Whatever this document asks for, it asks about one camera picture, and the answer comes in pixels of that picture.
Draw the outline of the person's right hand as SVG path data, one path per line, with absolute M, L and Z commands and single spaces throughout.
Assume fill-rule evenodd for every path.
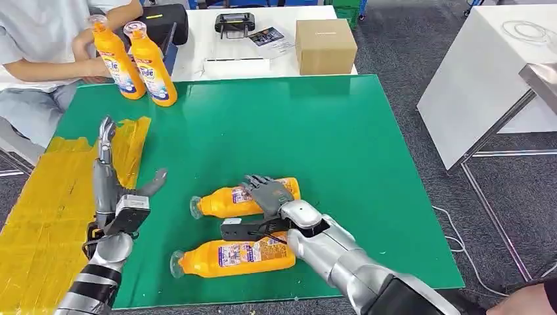
M 84 64 L 86 77 L 111 77 L 110 71 L 101 57 L 87 59 Z

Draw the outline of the person's left hand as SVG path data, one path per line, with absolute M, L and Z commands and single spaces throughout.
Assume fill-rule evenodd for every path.
M 89 28 L 84 29 L 74 37 L 72 40 L 72 52 L 76 62 L 91 59 L 94 56 L 94 54 L 90 53 L 93 40 L 93 32 Z

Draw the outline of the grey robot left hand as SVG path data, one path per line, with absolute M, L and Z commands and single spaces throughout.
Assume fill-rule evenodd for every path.
M 98 158 L 93 162 L 95 222 L 106 235 L 132 234 L 149 216 L 149 197 L 166 183 L 167 169 L 157 170 L 154 178 L 139 189 L 123 187 L 112 163 L 115 134 L 116 123 L 106 116 L 99 126 Z

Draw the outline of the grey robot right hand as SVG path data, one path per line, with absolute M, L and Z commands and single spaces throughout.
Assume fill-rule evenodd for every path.
M 279 181 L 260 175 L 245 175 L 240 186 L 257 203 L 263 216 L 274 217 L 280 208 L 294 201 L 293 194 Z

